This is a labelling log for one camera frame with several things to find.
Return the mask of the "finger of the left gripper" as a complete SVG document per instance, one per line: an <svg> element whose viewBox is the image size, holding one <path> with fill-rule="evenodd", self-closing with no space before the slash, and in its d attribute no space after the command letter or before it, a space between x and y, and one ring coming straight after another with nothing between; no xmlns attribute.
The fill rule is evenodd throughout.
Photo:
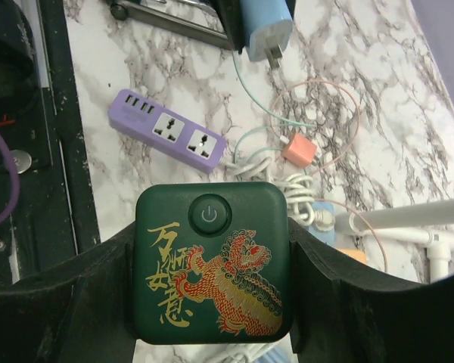
<svg viewBox="0 0 454 363"><path fill-rule="evenodd" d="M245 47L244 21L239 0L212 0L211 5L216 11L228 40L233 49L241 53Z"/></svg>

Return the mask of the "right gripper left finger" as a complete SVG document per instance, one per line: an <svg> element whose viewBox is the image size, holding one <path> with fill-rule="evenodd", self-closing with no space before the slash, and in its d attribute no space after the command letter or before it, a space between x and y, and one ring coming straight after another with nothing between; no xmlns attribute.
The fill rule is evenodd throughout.
<svg viewBox="0 0 454 363"><path fill-rule="evenodd" d="M0 362L131 362L134 235L0 286Z"/></svg>

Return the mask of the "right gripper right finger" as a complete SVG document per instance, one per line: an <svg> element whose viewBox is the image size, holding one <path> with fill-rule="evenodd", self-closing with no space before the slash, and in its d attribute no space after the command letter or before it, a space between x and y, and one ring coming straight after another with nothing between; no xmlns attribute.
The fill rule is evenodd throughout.
<svg viewBox="0 0 454 363"><path fill-rule="evenodd" d="M454 275L396 278L288 225L300 362L454 362Z"/></svg>

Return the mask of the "light blue charger plug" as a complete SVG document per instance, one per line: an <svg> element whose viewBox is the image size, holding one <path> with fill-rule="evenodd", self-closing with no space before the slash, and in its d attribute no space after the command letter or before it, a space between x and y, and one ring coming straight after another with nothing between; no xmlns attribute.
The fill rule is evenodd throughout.
<svg viewBox="0 0 454 363"><path fill-rule="evenodd" d="M288 3L282 0L241 0L245 48L251 62L267 60L279 68L294 27Z"/></svg>

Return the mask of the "purple USB power strip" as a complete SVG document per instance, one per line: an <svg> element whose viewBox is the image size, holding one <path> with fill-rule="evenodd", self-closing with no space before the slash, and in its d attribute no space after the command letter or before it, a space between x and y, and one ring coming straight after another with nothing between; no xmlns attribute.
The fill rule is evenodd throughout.
<svg viewBox="0 0 454 363"><path fill-rule="evenodd" d="M206 174L221 162L227 141L157 102L123 89L107 115L110 126Z"/></svg>

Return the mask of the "dark green cube socket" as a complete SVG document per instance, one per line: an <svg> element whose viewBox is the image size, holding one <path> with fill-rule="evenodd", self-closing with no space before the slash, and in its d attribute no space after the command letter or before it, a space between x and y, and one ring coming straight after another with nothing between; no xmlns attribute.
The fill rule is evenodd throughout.
<svg viewBox="0 0 454 363"><path fill-rule="evenodd" d="M132 317L150 344L270 343L293 322L286 200L273 184L155 185L139 197Z"/></svg>

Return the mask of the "pink charger plug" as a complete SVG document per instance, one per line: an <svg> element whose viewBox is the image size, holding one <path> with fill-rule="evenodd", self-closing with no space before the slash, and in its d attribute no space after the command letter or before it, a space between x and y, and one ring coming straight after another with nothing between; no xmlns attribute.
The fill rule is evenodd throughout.
<svg viewBox="0 0 454 363"><path fill-rule="evenodd" d="M281 156L295 166L304 169L314 161L317 145L299 132L290 138L282 135L280 141L284 144Z"/></svg>

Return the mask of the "white round plug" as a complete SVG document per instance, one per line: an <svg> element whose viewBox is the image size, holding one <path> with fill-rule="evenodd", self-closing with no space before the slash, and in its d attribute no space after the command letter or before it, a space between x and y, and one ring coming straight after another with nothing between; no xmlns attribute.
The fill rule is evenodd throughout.
<svg viewBox="0 0 454 363"><path fill-rule="evenodd" d="M268 344L231 344L226 349L206 360L207 363L255 362L269 349Z"/></svg>

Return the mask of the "wooden cube socket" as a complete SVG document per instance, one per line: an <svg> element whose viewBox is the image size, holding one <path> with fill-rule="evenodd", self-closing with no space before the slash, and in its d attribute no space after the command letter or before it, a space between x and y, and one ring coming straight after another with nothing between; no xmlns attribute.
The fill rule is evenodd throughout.
<svg viewBox="0 0 454 363"><path fill-rule="evenodd" d="M349 256L352 259L355 259L356 261L366 264L367 263L367 257L366 254L361 251L361 250L355 250L355 249L339 249L340 252L343 254Z"/></svg>

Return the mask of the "white PVC pipe frame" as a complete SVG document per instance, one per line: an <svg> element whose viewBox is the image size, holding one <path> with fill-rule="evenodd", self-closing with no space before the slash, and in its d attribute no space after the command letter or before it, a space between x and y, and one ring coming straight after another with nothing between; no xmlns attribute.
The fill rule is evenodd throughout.
<svg viewBox="0 0 454 363"><path fill-rule="evenodd" d="M423 246L429 260L430 281L449 276L449 261L454 251L454 233L435 230L435 226L454 225L454 199L380 209L347 212L336 217L340 234L390 238Z"/></svg>

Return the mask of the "black metal base rail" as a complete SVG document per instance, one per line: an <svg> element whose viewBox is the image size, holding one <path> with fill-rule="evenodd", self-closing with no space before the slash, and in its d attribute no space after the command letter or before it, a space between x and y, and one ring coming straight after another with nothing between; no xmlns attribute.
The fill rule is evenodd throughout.
<svg viewBox="0 0 454 363"><path fill-rule="evenodd" d="M100 241L61 1L0 1L0 136L20 193L0 224L0 285Z"/></svg>

